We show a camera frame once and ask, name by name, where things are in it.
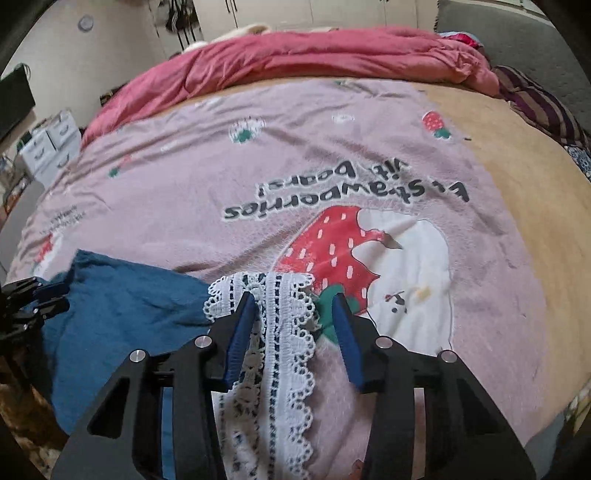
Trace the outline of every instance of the gray headboard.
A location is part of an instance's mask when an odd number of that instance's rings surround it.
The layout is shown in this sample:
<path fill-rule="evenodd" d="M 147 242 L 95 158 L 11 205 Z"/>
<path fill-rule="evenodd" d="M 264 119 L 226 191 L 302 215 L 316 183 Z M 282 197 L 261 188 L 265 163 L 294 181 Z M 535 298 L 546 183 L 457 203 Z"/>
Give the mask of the gray headboard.
<path fill-rule="evenodd" d="M 556 95 L 591 132 L 591 83 L 554 27 L 495 7 L 440 0 L 437 31 L 453 30 L 476 35 L 493 66 L 524 72 Z"/>

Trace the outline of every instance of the red comforter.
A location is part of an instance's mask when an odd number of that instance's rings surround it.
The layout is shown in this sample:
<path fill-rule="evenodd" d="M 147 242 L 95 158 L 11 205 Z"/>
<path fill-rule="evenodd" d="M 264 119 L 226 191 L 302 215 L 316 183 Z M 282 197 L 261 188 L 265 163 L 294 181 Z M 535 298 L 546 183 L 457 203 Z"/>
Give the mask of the red comforter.
<path fill-rule="evenodd" d="M 300 76 L 463 83 L 491 96 L 499 91 L 483 55 L 423 30 L 387 27 L 249 35 L 180 55 L 131 81 L 90 123 L 83 146 L 189 98 L 241 83 Z"/>

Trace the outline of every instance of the striped pillow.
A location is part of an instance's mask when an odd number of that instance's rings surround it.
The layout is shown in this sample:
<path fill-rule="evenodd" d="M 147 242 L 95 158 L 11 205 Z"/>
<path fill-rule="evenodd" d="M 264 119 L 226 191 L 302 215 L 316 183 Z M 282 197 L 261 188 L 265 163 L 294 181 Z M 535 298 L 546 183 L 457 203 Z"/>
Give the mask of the striped pillow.
<path fill-rule="evenodd" d="M 591 151 L 585 130 L 566 105 L 554 95 L 512 67 L 499 66 L 492 71 L 499 78 L 501 96 L 523 120 L 561 145 L 574 145 Z"/>

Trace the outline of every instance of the red strawberry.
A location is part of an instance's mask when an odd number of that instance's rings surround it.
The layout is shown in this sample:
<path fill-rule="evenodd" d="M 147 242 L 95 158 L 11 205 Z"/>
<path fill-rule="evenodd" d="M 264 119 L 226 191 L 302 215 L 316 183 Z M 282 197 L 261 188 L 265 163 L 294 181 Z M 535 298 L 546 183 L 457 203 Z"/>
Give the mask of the red strawberry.
<path fill-rule="evenodd" d="M 49 235 L 46 236 L 45 240 L 43 240 L 43 243 L 41 244 L 41 249 L 39 250 L 39 253 L 37 254 L 35 261 L 36 262 L 42 262 L 43 259 L 45 258 L 45 256 L 51 252 L 51 250 L 53 249 L 53 245 L 51 244 L 51 240 L 53 238 L 53 234 L 50 233 Z"/>
<path fill-rule="evenodd" d="M 425 128 L 427 128 L 427 130 L 429 130 L 431 133 L 435 133 L 440 128 L 445 127 L 443 117 L 441 117 L 441 115 L 439 115 L 437 112 L 425 113 L 423 116 L 423 125 L 425 125 Z"/>
<path fill-rule="evenodd" d="M 352 250 L 370 240 L 384 241 L 384 232 L 361 230 L 356 206 L 333 206 L 324 210 L 275 264 L 278 272 L 308 272 L 314 275 L 313 290 L 320 294 L 329 285 L 341 284 L 345 295 L 367 309 L 368 288 L 378 275 L 356 260 Z"/>

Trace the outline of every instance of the lace fabric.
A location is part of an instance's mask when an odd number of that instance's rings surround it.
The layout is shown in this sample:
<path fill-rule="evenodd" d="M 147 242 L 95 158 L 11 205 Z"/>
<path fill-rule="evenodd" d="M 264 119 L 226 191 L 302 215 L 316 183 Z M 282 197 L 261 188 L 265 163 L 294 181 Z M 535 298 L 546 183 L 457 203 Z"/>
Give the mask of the lace fabric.
<path fill-rule="evenodd" d="M 239 381 L 213 394 L 217 433 L 230 480 L 307 480 L 312 422 L 305 399 L 314 389 L 315 309 L 307 274 L 236 273 L 209 287 L 205 315 L 233 312 L 245 291 L 255 297 L 255 322 Z"/>

